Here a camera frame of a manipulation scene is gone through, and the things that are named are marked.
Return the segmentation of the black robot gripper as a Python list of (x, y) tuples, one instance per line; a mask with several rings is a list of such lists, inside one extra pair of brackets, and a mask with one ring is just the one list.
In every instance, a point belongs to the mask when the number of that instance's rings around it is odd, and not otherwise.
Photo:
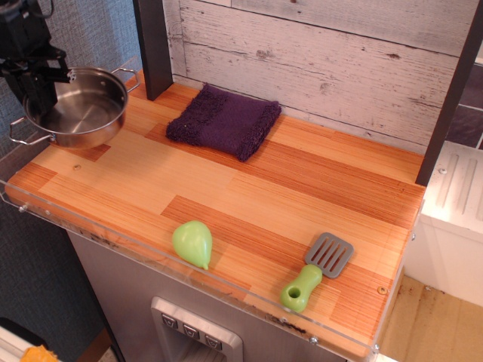
[(54, 82), (69, 82), (66, 52), (51, 45), (47, 19), (54, 14), (54, 3), (45, 13), (37, 1), (1, 2), (1, 77), (20, 104), (25, 94), (40, 115), (57, 103)]

